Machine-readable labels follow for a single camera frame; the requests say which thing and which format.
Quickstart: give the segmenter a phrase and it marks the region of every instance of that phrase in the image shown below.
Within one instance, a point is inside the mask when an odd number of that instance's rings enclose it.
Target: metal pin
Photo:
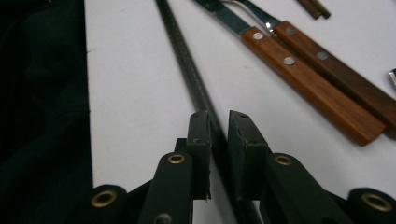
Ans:
[[[296,30],[294,28],[288,27],[286,28],[286,33],[288,33],[288,35],[294,35]]]
[[[395,75],[395,73],[396,73],[396,68],[393,69],[392,71],[390,71],[389,75],[390,75],[390,79],[393,81],[393,84],[396,87],[396,75]]]
[[[283,60],[283,63],[284,64],[286,64],[286,65],[292,65],[292,64],[294,64],[296,61],[292,58],[292,57],[286,57],[284,60]]]
[[[317,57],[321,60],[326,60],[329,58],[329,54],[326,51],[320,51],[318,52]]]
[[[263,33],[256,33],[253,35],[253,38],[257,40],[262,39],[263,37],[264,37]]]

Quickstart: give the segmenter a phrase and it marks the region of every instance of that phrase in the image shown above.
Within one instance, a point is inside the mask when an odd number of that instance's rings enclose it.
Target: wooden handle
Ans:
[[[311,15],[315,20],[322,15],[322,12],[316,8],[309,0],[297,0],[300,5]]]
[[[274,28],[278,38],[339,90],[381,119],[396,138],[396,101],[335,58],[288,21]]]
[[[360,146],[367,145],[384,131],[385,125],[380,120],[337,90],[272,37],[262,35],[256,27],[247,30],[241,37],[353,142]]]
[[[314,5],[315,8],[317,8],[322,16],[326,19],[329,19],[329,17],[332,15],[329,10],[327,10],[326,7],[324,7],[318,0],[309,0],[312,5]]]

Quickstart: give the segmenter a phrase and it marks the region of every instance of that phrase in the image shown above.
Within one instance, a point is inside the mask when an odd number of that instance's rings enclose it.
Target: metal blade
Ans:
[[[389,72],[390,79],[393,81],[393,84],[396,88],[396,68]]]
[[[218,18],[219,21],[224,23],[237,35],[241,35],[246,30],[251,28],[249,24],[241,20],[237,15],[235,15],[230,9],[224,6],[220,1],[195,0],[195,2],[197,2],[207,11],[209,11],[214,17]]]
[[[270,14],[263,11],[261,8],[254,5],[248,0],[221,0],[224,3],[234,3],[243,8],[249,13],[263,28],[267,31],[272,32],[273,27],[280,24],[280,21]]]

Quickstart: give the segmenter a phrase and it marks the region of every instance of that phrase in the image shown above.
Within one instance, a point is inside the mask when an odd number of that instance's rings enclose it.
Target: metal tine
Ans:
[[[273,27],[280,23],[279,20],[266,13],[248,0],[220,0],[221,3],[233,3],[244,9],[268,35],[272,35]]]
[[[389,72],[390,79],[393,81],[394,88],[396,88],[396,68]]]

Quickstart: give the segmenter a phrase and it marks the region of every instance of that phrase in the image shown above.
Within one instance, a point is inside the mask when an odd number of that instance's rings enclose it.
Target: black clamp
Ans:
[[[112,185],[95,188],[66,223],[192,223],[192,201],[210,198],[208,121],[205,111],[191,115],[187,139],[177,139],[151,181],[129,193]],[[375,189],[353,189],[347,200],[331,194],[297,159],[273,153],[245,114],[230,112],[227,151],[236,198],[260,201],[265,224],[396,223],[394,199]]]

